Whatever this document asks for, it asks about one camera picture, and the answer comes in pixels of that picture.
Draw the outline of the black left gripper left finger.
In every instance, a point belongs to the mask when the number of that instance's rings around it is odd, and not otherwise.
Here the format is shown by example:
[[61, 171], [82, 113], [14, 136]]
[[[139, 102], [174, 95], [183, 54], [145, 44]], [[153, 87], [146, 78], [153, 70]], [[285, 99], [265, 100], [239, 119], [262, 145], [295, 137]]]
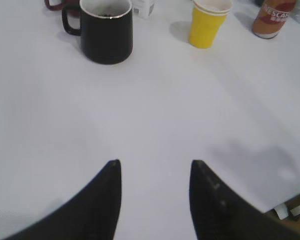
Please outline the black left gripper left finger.
[[72, 199], [10, 240], [112, 240], [121, 208], [121, 163], [110, 160]]

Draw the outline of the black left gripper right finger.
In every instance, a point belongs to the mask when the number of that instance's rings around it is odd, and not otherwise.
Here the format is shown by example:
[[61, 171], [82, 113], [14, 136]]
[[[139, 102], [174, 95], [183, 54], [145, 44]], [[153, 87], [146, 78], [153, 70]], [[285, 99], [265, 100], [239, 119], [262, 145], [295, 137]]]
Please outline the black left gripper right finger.
[[191, 163], [189, 202], [199, 240], [300, 240], [300, 232], [254, 208], [202, 160]]

